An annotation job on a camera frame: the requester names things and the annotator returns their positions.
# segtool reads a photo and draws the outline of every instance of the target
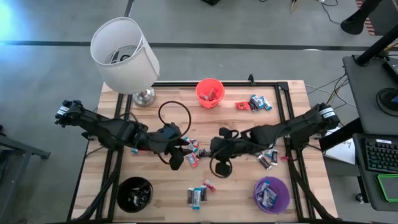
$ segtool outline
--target silver lamp base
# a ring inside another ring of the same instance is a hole
[[[133,93],[132,99],[137,106],[147,107],[155,103],[156,93],[153,88],[148,88],[139,93]]]

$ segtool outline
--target orange cup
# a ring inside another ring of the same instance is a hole
[[[215,100],[206,101],[199,97],[201,94],[208,95],[212,89],[218,90],[216,92]],[[217,79],[206,78],[198,83],[196,87],[196,94],[202,107],[210,109],[217,106],[217,104],[224,98],[225,90],[223,84]]]

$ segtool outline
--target white lampshade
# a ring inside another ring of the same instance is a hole
[[[119,17],[102,25],[91,40],[91,56],[112,90],[133,94],[152,86],[159,77],[159,61],[138,24]]]

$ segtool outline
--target black bowl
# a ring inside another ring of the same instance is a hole
[[[131,200],[131,194],[133,189],[140,189],[140,191],[146,191],[147,200],[142,203],[141,206],[137,206]],[[116,198],[119,207],[129,213],[136,213],[144,209],[152,200],[154,189],[152,184],[142,177],[130,177],[119,185],[118,196]]]

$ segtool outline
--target purple bowl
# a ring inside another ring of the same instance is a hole
[[[275,205],[271,208],[264,208],[261,204],[261,202],[258,202],[256,200],[256,191],[259,189],[265,181],[269,181],[270,185],[269,188],[273,190],[277,195],[278,199],[275,203]],[[287,189],[285,183],[283,181],[279,180],[276,177],[264,177],[257,181],[256,185],[254,186],[254,191],[253,191],[253,198],[254,202],[256,205],[266,213],[270,214],[279,214],[282,213],[286,208],[289,206],[290,202],[290,195],[289,195],[289,190]]]

